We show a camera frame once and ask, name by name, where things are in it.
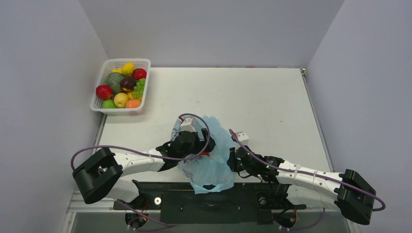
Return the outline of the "dark purple fake fruit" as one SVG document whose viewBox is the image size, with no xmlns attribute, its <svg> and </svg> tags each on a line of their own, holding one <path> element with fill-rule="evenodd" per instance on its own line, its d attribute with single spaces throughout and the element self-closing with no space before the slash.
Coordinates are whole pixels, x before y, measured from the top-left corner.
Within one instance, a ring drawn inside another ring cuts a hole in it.
<svg viewBox="0 0 412 233">
<path fill-rule="evenodd" d="M 125 77 L 120 82 L 120 88 L 123 92 L 132 92 L 136 84 L 134 77 Z"/>
</svg>

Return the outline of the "bright yellow fake lemon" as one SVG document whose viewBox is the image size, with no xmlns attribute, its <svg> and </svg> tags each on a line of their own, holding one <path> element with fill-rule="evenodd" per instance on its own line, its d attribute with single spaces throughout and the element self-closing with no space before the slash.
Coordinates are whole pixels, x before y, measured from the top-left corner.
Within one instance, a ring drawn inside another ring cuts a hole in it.
<svg viewBox="0 0 412 233">
<path fill-rule="evenodd" d="M 132 75 L 134 70 L 135 70 L 134 64 L 131 62 L 128 62 L 122 66 L 122 68 L 120 69 L 120 72 L 122 75 L 129 77 Z"/>
</svg>

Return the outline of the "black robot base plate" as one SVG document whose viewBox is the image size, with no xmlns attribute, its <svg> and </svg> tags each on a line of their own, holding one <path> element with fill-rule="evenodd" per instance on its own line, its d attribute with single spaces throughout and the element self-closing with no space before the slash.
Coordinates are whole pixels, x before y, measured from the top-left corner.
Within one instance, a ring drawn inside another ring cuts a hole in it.
<svg viewBox="0 0 412 233">
<path fill-rule="evenodd" d="M 235 183 L 230 189 L 195 194 L 189 183 L 136 182 L 140 196 L 129 203 L 168 224 L 269 224 L 273 215 L 305 209 L 287 200 L 288 187 L 274 183 Z"/>
</svg>

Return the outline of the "light blue printed plastic bag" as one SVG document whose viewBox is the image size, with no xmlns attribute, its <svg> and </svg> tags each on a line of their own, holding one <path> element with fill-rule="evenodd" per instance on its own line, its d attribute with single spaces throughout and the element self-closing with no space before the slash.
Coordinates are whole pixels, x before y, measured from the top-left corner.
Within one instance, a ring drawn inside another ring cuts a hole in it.
<svg viewBox="0 0 412 233">
<path fill-rule="evenodd" d="M 235 147 L 235 143 L 215 117 L 203 116 L 202 119 L 210 129 L 210 139 L 215 141 L 213 151 L 177 164 L 196 195 L 230 189 L 235 181 L 235 174 L 227 164 L 230 148 Z"/>
</svg>

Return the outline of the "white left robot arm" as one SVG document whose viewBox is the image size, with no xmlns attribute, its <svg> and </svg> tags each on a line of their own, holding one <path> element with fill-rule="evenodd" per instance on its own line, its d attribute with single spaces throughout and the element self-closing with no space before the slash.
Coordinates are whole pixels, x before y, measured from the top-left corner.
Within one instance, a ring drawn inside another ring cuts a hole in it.
<svg viewBox="0 0 412 233">
<path fill-rule="evenodd" d="M 122 200 L 134 209 L 144 205 L 145 195 L 125 176 L 141 172 L 162 172 L 174 168 L 179 162 L 188 162 L 216 146 L 209 130 L 198 133 L 182 131 L 177 137 L 147 152 L 125 149 L 114 153 L 111 146 L 99 146 L 97 151 L 78 167 L 72 167 L 72 176 L 86 204 L 103 198 Z"/>
</svg>

